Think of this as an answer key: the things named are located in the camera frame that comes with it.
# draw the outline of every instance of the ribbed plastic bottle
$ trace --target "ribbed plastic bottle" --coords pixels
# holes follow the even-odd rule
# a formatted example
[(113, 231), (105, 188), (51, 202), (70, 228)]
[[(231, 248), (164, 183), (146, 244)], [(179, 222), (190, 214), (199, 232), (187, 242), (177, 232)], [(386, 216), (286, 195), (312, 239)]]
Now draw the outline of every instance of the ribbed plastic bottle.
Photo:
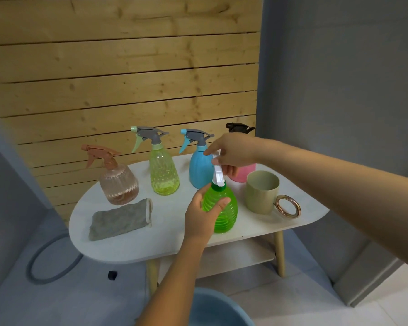
[(150, 177), (151, 186), (157, 194), (168, 196), (177, 191), (180, 185), (177, 169), (171, 155), (163, 147), (160, 137), (169, 134), (153, 127), (132, 126), (131, 131), (136, 132), (136, 144), (134, 153), (141, 142), (150, 138), (152, 150), (150, 153)]
[(136, 198), (139, 193), (139, 182), (130, 168), (121, 165), (113, 158), (119, 152), (104, 146), (82, 145), (88, 152), (88, 168), (95, 159), (103, 158), (106, 170), (100, 175), (100, 186), (107, 200), (113, 205), (124, 205)]
[(194, 187), (200, 189), (213, 179), (214, 168), (211, 164), (211, 156), (205, 156), (203, 152), (207, 149), (206, 140), (214, 135), (198, 129), (182, 129), (181, 134), (185, 136), (185, 141), (179, 153), (182, 153), (191, 142), (197, 142), (197, 150), (190, 158), (189, 180)]
[(221, 166), (215, 165), (212, 184), (204, 194), (202, 209), (208, 212), (220, 199), (225, 197), (231, 198), (231, 201), (216, 219), (214, 225), (214, 231), (216, 233), (224, 233), (232, 229), (237, 219), (238, 207), (233, 191), (225, 184)]
[[(250, 127), (249, 125), (245, 125), (244, 123), (237, 123), (237, 122), (230, 122), (225, 125), (228, 128), (228, 132), (242, 132), (244, 134), (249, 134), (251, 131), (255, 129), (255, 127)], [(246, 178), (248, 177), (249, 173), (255, 171), (257, 164), (248, 165), (245, 167), (239, 168), (239, 173), (236, 176), (230, 176), (229, 178), (235, 182), (239, 183), (246, 183)]]

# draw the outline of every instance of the pink spray bottle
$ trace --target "pink spray bottle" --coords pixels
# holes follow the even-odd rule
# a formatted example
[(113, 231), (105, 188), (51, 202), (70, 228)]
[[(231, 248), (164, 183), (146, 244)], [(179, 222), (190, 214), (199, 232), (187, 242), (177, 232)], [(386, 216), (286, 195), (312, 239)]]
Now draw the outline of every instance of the pink spray bottle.
[[(249, 134), (251, 131), (255, 129), (255, 127), (250, 127), (249, 125), (236, 122), (227, 123), (225, 127), (229, 129), (228, 132), (242, 132), (244, 134)], [(255, 171), (256, 165), (257, 164), (254, 163), (249, 166), (240, 167), (237, 176), (229, 176), (229, 178), (231, 178), (235, 182), (245, 183), (246, 177), (248, 176), (249, 173)]]

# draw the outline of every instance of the hand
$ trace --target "hand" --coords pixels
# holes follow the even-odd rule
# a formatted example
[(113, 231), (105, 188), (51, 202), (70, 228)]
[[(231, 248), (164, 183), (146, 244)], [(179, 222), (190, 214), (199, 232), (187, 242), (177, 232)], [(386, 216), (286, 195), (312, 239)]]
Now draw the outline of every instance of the hand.
[(248, 166), (256, 163), (260, 138), (249, 136), (241, 132), (223, 134), (214, 141), (204, 155), (208, 156), (219, 149), (221, 155), (212, 160), (214, 165), (222, 165), (224, 175), (236, 175), (237, 167)]
[(222, 198), (210, 211), (203, 211), (201, 208), (201, 201), (210, 185), (211, 184), (207, 184), (195, 193), (192, 201), (187, 207), (185, 215), (185, 238), (183, 243), (198, 243), (202, 245), (203, 249), (213, 234), (214, 224), (218, 218), (218, 215), (231, 201), (230, 198)]

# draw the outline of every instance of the cleaning cloth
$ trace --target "cleaning cloth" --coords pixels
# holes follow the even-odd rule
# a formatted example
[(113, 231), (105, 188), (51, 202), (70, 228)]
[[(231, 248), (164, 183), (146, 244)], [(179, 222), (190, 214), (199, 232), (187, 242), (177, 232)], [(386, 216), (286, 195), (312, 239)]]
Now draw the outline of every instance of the cleaning cloth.
[(153, 204), (150, 198), (137, 203), (102, 210), (92, 216), (89, 240), (96, 241), (151, 226)]

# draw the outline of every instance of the gold mug handle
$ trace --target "gold mug handle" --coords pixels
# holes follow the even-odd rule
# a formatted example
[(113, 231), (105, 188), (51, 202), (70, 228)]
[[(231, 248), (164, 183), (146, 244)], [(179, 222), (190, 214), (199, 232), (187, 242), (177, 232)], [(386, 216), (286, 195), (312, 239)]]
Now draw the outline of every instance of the gold mug handle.
[[(291, 204), (296, 208), (296, 213), (295, 214), (289, 214), (286, 212), (281, 206), (280, 206), (280, 200), (287, 200), (290, 201)], [(299, 206), (299, 203), (296, 202), (295, 199), (292, 197), (286, 196), (284, 194), (281, 194), (277, 197), (275, 200), (275, 207), (278, 209), (278, 212), (283, 214), (285, 217), (288, 217), (289, 219), (297, 219), (299, 216), (301, 216), (301, 207)]]

